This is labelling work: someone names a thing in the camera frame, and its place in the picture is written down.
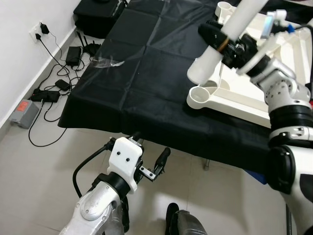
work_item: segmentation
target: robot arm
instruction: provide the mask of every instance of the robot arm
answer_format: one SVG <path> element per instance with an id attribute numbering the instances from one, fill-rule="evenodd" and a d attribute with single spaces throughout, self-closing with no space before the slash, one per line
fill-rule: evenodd
<path id="1" fill-rule="evenodd" d="M 265 55 L 256 41 L 245 34 L 238 39 L 249 22 L 238 16 L 248 11 L 245 4 L 255 4 L 248 17 L 251 21 L 262 8 L 261 1 L 243 0 L 225 26 L 209 22 L 199 33 L 209 44 L 203 55 L 189 68 L 187 76 L 196 84 L 209 80 L 217 63 L 247 74 L 250 81 L 264 92 L 271 123 L 270 152 L 266 157 L 268 184 L 281 192 L 295 219 L 299 235 L 313 234 L 313 113 L 309 89 L 296 81 L 294 72 L 276 58 Z M 228 25 L 240 27 L 228 35 Z"/>
<path id="2" fill-rule="evenodd" d="M 71 221 L 60 235 L 123 235 L 129 223 L 126 195 L 137 190 L 143 176 L 154 181 L 163 172 L 171 153 L 165 148 L 154 170 L 149 170 L 141 159 L 143 147 L 133 137 L 111 138 L 105 146 L 111 150 L 108 175 L 100 174 L 89 192 L 80 198 Z"/>

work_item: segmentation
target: black table cover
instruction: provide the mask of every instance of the black table cover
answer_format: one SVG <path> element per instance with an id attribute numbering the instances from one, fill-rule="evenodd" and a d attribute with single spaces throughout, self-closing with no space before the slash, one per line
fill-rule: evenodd
<path id="1" fill-rule="evenodd" d="M 95 56 L 124 64 L 103 68 L 93 61 L 68 97 L 59 126 L 140 132 L 145 140 L 263 173 L 269 129 L 186 103 L 194 86 L 187 70 L 207 47 L 198 26 L 214 17 L 217 2 L 131 0 Z M 290 21 L 312 17 L 311 8 L 281 0 L 264 10 L 281 8 Z"/>

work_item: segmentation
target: wall socket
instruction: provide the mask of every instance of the wall socket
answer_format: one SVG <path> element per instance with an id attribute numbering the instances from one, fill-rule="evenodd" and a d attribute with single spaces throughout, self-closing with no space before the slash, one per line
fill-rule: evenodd
<path id="1" fill-rule="evenodd" d="M 36 33 L 38 33 L 40 36 L 43 35 L 43 33 L 41 32 L 41 28 L 40 28 L 40 22 L 38 22 L 38 24 L 36 24 L 34 27 L 32 27 L 32 29 L 29 32 L 29 34 L 30 34 L 31 38 L 34 40 L 34 42 L 38 42 L 38 40 L 36 38 Z"/>

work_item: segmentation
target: tile floor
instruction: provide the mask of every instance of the tile floor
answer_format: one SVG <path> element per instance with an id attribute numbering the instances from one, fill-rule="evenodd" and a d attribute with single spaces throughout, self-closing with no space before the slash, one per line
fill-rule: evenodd
<path id="1" fill-rule="evenodd" d="M 75 39 L 73 45 L 79 46 L 79 41 Z M 83 60 L 88 63 L 89 57 Z M 53 75 L 45 85 L 57 79 Z M 57 118 L 65 101 L 64 97 L 52 107 L 47 118 Z M 41 114 L 31 137 L 36 144 L 45 144 L 62 131 L 57 123 L 44 121 Z M 37 148 L 29 142 L 27 130 L 13 126 L 0 143 L 0 234 L 57 235 L 69 222 L 78 200 L 72 185 L 74 169 L 110 136 L 122 135 L 68 129 L 59 142 Z M 143 145 L 144 163 L 152 167 L 164 146 L 148 141 Z M 101 154 L 81 170 L 78 183 L 82 192 L 100 172 L 106 172 L 109 155 Z M 127 234 L 164 234 L 171 202 L 195 215 L 209 235 L 286 234 L 285 203 L 278 192 L 243 170 L 218 162 L 211 161 L 209 170 L 203 171 L 203 161 L 173 150 L 166 173 L 154 183 L 142 180 L 136 194 L 129 196 L 131 224 Z"/>

